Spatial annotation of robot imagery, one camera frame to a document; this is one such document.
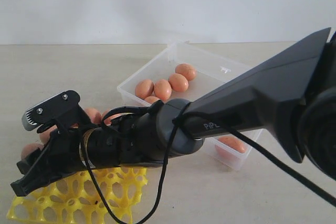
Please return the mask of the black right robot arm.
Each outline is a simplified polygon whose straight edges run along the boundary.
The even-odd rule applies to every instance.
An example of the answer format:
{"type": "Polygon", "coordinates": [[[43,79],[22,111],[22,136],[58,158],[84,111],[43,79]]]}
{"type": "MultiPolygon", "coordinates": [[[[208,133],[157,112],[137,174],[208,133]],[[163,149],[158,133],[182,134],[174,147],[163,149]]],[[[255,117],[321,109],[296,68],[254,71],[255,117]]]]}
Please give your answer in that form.
{"type": "Polygon", "coordinates": [[[62,92],[27,110],[27,131],[56,126],[42,150],[17,167],[11,188],[27,196],[75,172],[112,167],[163,167],[169,158],[197,152],[207,137],[231,134],[335,204],[335,198],[244,135],[266,129],[289,157],[305,157],[335,178],[335,34],[314,32],[210,93],[190,102],[173,99],[149,107],[111,110],[111,123],[94,124],[79,94],[62,92]]]}

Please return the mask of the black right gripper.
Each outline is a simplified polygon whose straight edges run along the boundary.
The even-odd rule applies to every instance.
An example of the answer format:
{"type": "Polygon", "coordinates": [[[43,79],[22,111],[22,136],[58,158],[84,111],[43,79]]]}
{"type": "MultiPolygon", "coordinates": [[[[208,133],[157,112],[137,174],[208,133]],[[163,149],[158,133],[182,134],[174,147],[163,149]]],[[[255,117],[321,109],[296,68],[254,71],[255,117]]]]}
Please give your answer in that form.
{"type": "Polygon", "coordinates": [[[24,177],[10,184],[15,195],[24,197],[76,172],[89,170],[85,135],[90,127],[71,127],[67,132],[54,130],[49,141],[17,162],[24,177]]]}

